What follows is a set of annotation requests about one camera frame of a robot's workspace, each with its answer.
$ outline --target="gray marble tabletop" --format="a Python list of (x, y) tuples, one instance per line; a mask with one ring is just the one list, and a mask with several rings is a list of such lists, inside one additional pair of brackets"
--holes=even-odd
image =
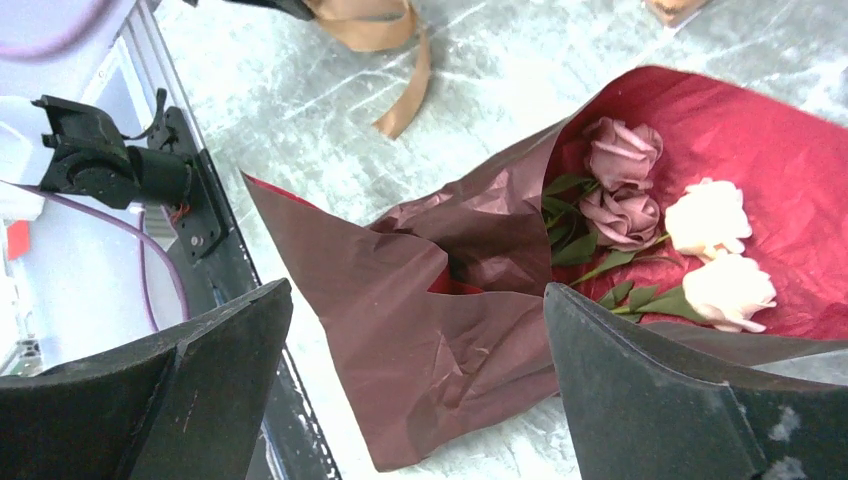
[[(429, 99), (399, 140), (369, 124), (414, 51), (357, 54), (317, 26), (222, 1), (165, 0), (157, 19), (264, 281), (286, 275), (239, 170), (366, 224), (464, 175), (642, 64), (706, 73), (848, 126), (848, 3), (714, 0), (663, 29), (638, 0), (419, 0)], [(345, 478), (579, 479), (557, 399), (377, 474), (302, 297), (289, 347)]]

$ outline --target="rose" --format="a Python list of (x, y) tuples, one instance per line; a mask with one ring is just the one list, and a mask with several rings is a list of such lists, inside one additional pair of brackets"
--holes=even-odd
[(646, 193), (633, 188), (616, 192), (595, 190), (580, 201), (589, 228), (598, 232), (598, 245), (632, 252), (654, 243), (660, 207)]
[(665, 211), (665, 229), (674, 249), (704, 262), (720, 250), (742, 253), (740, 238), (753, 234), (742, 209), (742, 191), (728, 181), (705, 178), (686, 187), (686, 194)]
[(757, 262), (720, 250), (716, 259), (683, 277), (686, 301), (707, 323), (725, 332), (754, 333), (766, 327), (751, 321), (760, 310), (777, 306), (769, 274)]
[(601, 118), (584, 132), (592, 135), (586, 168), (609, 191), (624, 186), (651, 188), (648, 174), (662, 155), (660, 134), (647, 125), (629, 130), (620, 120)]

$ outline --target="cardboard box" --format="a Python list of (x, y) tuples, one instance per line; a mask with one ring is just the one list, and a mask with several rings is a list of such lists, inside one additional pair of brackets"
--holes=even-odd
[(709, 0), (645, 0), (648, 8), (667, 27), (677, 27)]

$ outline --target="brown satin ribbon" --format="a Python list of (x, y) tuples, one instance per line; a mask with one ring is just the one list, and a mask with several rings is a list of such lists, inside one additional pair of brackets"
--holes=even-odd
[(403, 94), (374, 127), (396, 139), (409, 124), (430, 82), (430, 42), (409, 0), (307, 0), (315, 21), (327, 33), (356, 52), (379, 52), (401, 47), (418, 31), (415, 71)]

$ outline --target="red wrapping paper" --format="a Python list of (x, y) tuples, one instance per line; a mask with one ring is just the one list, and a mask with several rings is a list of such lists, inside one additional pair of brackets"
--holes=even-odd
[[(661, 320), (680, 321), (658, 315), (646, 316), (645, 328), (748, 365), (844, 347), (814, 340), (848, 338), (841, 193), (848, 132), (714, 79), (640, 68), (573, 118), (367, 227), (246, 178), (292, 280), (324, 326), (378, 470), (417, 463), (557, 393), (542, 294), (552, 279), (568, 282), (591, 265), (551, 271), (540, 196), (559, 174), (583, 170), (582, 132), (604, 116), (662, 135), (650, 193), (663, 209), (703, 177), (743, 190), (754, 229), (746, 255), (778, 291), (778, 307), (755, 321), (767, 333), (806, 339), (670, 329)], [(661, 253), (680, 258), (670, 246)], [(685, 268), (638, 264), (579, 290), (597, 299), (623, 279), (664, 290), (700, 265), (681, 260)]]

